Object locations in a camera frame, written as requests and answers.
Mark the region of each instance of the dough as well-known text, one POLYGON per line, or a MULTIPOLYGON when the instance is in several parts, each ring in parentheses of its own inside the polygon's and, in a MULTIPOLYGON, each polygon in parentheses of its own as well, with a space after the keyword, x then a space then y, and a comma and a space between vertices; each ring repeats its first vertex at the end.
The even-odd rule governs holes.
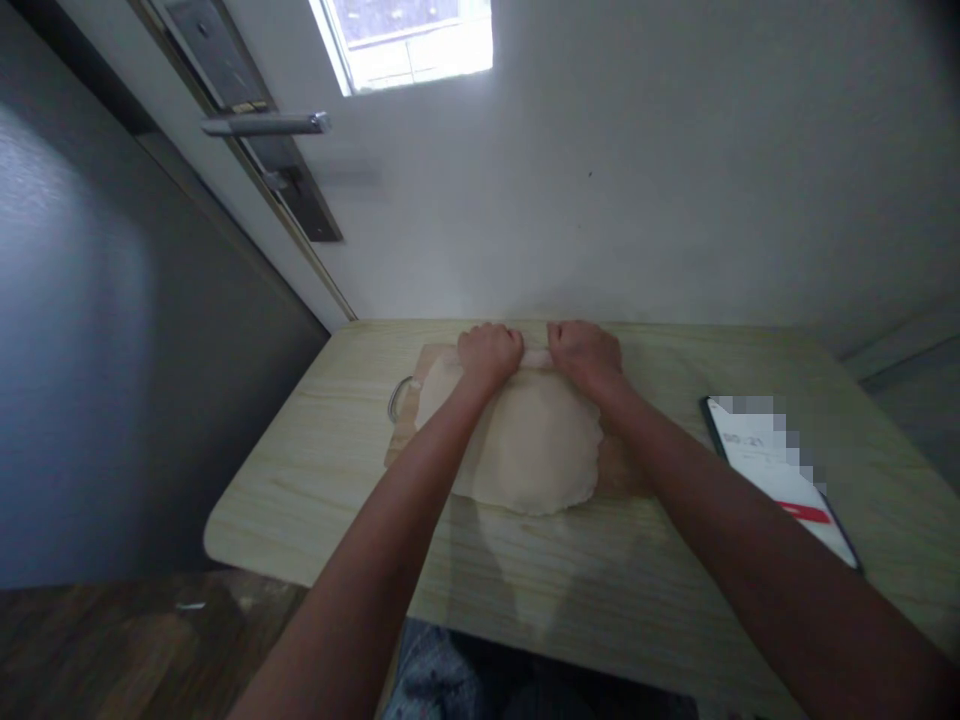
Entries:
MULTIPOLYGON (((463 375, 441 358, 420 391, 419 430, 463 375)), ((546 515, 585 502, 597 486, 600 411, 562 375, 521 369, 487 406, 453 493, 546 515)))

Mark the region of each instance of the wooden cutting board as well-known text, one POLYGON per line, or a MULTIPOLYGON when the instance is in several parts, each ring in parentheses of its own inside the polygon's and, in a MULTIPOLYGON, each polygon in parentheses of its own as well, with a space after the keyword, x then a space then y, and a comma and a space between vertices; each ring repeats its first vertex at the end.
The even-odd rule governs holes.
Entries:
MULTIPOLYGON (((424 345, 420 351, 420 357, 413 370, 413 381, 406 385, 398 401, 400 410, 397 413, 393 437, 390 438, 390 445, 387 447, 387 455, 383 459, 384 467, 390 467, 390 464, 400 455, 400 451, 410 442, 410 438, 416 434, 417 428, 414 421, 420 409, 420 388, 433 363, 441 354, 450 350, 455 352, 456 347, 431 344, 424 345)), ((629 495, 649 497, 651 493, 644 484, 643 476, 626 445, 619 437, 611 434, 603 417, 600 418, 600 427, 603 429, 603 440, 600 442, 600 457, 597 460, 596 494, 615 497, 629 495)))

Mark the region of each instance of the metal ring handle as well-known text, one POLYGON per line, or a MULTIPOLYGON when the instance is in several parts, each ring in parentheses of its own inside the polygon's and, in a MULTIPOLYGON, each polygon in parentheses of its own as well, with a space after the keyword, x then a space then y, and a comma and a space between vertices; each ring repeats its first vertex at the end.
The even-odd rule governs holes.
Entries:
POLYGON ((408 375, 403 380, 398 382, 397 386, 393 389, 393 393, 390 395, 390 400, 387 402, 387 417, 390 418, 390 422, 392 422, 394 425, 397 424, 397 420, 400 418, 397 416, 396 412, 394 412, 393 405, 397 401, 397 396, 400 394, 400 390, 402 390, 403 386, 411 380, 413 380, 413 375, 408 375))

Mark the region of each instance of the light wood table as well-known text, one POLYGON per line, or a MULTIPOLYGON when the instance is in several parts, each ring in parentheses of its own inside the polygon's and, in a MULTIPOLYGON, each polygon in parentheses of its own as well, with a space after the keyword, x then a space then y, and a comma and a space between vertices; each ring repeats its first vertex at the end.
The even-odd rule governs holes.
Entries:
MULTIPOLYGON (((338 332, 213 511, 210 556, 311 584, 384 472, 397 381, 423 344, 471 324, 338 332)), ((545 344, 543 323, 515 325, 545 344)), ((781 398, 867 579, 955 653, 960 500, 824 350, 785 330, 606 328, 639 391, 704 444, 704 395, 781 398)), ((799 714, 655 500, 594 498, 531 518, 451 497, 409 614, 768 717, 799 714)))

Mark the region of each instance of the wooden floor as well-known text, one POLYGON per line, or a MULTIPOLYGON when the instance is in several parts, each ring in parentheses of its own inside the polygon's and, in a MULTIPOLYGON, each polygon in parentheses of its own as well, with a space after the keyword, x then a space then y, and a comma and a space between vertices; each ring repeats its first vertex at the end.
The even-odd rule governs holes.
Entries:
POLYGON ((224 717, 305 593, 239 570, 2 592, 0 717, 224 717))

